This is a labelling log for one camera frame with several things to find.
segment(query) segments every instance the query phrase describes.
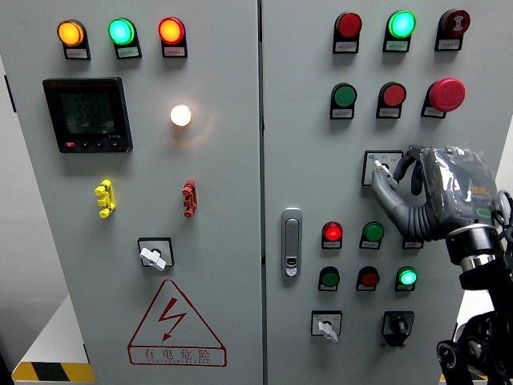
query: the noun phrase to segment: illuminated indicator light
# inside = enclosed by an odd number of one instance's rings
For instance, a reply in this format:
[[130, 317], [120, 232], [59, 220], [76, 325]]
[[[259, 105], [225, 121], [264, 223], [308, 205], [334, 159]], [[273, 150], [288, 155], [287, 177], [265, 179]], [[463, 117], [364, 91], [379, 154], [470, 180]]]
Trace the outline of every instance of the illuminated indicator light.
[[184, 24], [177, 18], [165, 18], [159, 24], [159, 36], [166, 44], [177, 44], [184, 35]]
[[65, 46], [76, 47], [83, 42], [83, 28], [77, 22], [65, 20], [57, 27], [57, 36]]
[[179, 104], [171, 110], [171, 121], [177, 126], [187, 126], [191, 122], [191, 118], [191, 109], [184, 104]]
[[403, 285], [413, 285], [417, 281], [417, 273], [410, 267], [400, 269], [398, 276]]
[[324, 286], [333, 287], [340, 281], [340, 277], [336, 273], [327, 273], [322, 277], [322, 284]]
[[117, 18], [109, 24], [109, 35], [114, 43], [120, 46], [130, 44], [135, 37], [135, 28], [125, 18]]
[[374, 287], [379, 283], [379, 275], [376, 273], [367, 273], [362, 277], [362, 285], [365, 287]]
[[335, 91], [335, 103], [348, 107], [356, 100], [356, 91], [349, 86], [342, 86]]
[[328, 241], [339, 241], [342, 237], [342, 226], [337, 222], [328, 222], [324, 225], [322, 232]]
[[338, 19], [337, 31], [343, 38], [354, 38], [360, 30], [362, 30], [362, 19], [357, 14], [342, 14]]
[[390, 17], [388, 29], [395, 38], [407, 38], [415, 29], [415, 16], [407, 10], [400, 10]]
[[381, 223], [374, 222], [363, 228], [363, 235], [371, 242], [378, 242], [385, 235], [385, 231]]
[[406, 90], [404, 87], [398, 84], [391, 85], [385, 90], [385, 93], [383, 94], [383, 100], [391, 107], [397, 107], [401, 105], [405, 99]]
[[431, 88], [430, 103], [439, 111], [454, 111], [462, 105], [465, 93], [465, 85], [460, 80], [445, 78]]

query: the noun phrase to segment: small white label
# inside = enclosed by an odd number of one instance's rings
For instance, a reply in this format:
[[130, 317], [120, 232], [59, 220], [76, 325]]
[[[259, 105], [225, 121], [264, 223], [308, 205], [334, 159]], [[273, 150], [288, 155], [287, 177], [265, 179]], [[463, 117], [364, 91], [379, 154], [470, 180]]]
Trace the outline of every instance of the small white label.
[[322, 242], [323, 247], [329, 247], [333, 249], [340, 249], [340, 242]]
[[424, 115], [427, 115], [427, 116], [437, 116], [438, 118], [442, 118], [443, 117], [443, 112], [437, 110], [436, 108], [426, 107], [426, 110], [424, 110]]
[[382, 118], [398, 118], [399, 108], [380, 108], [379, 116]]
[[353, 110], [350, 108], [344, 110], [333, 110], [331, 116], [333, 118], [352, 118]]
[[356, 42], [336, 42], [335, 52], [356, 52]]
[[168, 57], [176, 57], [176, 56], [185, 56], [185, 48], [184, 47], [165, 47], [164, 48], [164, 56]]
[[460, 44], [461, 44], [461, 40], [459, 40], [458, 38], [440, 40], [438, 42], [438, 49], [439, 50], [459, 50]]
[[70, 59], [87, 59], [87, 50], [84, 48], [67, 48], [66, 56]]
[[379, 242], [363, 241], [362, 247], [366, 249], [379, 249]]
[[421, 242], [404, 242], [404, 247], [407, 249], [421, 249]]
[[139, 56], [139, 50], [137, 47], [118, 48], [118, 56], [120, 58], [133, 58]]
[[337, 291], [336, 286], [328, 287], [328, 286], [321, 285], [320, 287], [321, 287], [321, 290], [324, 290], [324, 291]]
[[405, 52], [408, 51], [408, 46], [410, 45], [410, 42], [398, 42], [398, 41], [391, 41], [386, 42], [386, 50], [387, 51], [401, 51]]
[[358, 285], [358, 290], [359, 291], [374, 291], [374, 288], [373, 287], [363, 286], [363, 285]]

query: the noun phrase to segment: white wall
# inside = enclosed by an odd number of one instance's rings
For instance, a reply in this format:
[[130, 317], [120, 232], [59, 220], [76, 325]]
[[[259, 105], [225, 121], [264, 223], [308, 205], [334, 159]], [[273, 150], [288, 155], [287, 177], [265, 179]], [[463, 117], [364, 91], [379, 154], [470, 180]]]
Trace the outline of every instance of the white wall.
[[13, 369], [67, 287], [0, 58], [0, 353]]

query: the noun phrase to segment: lightning bolt symbol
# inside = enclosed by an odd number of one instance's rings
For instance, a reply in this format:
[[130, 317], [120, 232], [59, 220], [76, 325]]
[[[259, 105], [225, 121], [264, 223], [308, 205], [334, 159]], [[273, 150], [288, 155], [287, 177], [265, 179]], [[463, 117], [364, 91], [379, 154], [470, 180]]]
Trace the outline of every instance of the lightning bolt symbol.
[[171, 337], [171, 332], [174, 331], [174, 329], [178, 326], [178, 324], [180, 322], [182, 322], [182, 319], [184, 319], [185, 315], [187, 314], [187, 313], [180, 313], [180, 314], [175, 314], [175, 315], [166, 317], [169, 310], [171, 310], [171, 308], [176, 304], [176, 302], [177, 302], [176, 298], [171, 298], [171, 301], [169, 301], [168, 305], [164, 309], [164, 312], [159, 317], [159, 322], [167, 321], [168, 319], [178, 318], [178, 321], [176, 321], [176, 324], [171, 328], [171, 330], [167, 333], [164, 333], [162, 342], [166, 341], [167, 339], [169, 339]]

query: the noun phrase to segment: red indicator light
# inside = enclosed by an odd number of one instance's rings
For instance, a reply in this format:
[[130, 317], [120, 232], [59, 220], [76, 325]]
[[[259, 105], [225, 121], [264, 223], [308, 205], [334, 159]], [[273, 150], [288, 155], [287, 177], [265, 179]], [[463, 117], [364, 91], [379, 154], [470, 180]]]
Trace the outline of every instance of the red indicator light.
[[451, 38], [461, 38], [471, 24], [471, 17], [465, 10], [448, 10], [440, 18], [440, 28]]
[[339, 241], [342, 238], [342, 226], [338, 222], [328, 222], [322, 228], [322, 234], [328, 241]]
[[159, 24], [159, 36], [166, 44], [177, 44], [184, 35], [184, 24], [178, 18], [165, 18]]
[[362, 30], [362, 19], [357, 14], [341, 14], [337, 20], [337, 31], [345, 39], [356, 37]]
[[406, 89], [399, 84], [392, 84], [383, 93], [383, 101], [391, 107], [397, 107], [406, 99]]
[[458, 79], [439, 80], [430, 92], [430, 103], [439, 111], [454, 111], [465, 99], [465, 85]]
[[362, 285], [365, 287], [374, 287], [379, 283], [379, 275], [377, 273], [367, 273], [362, 277]]

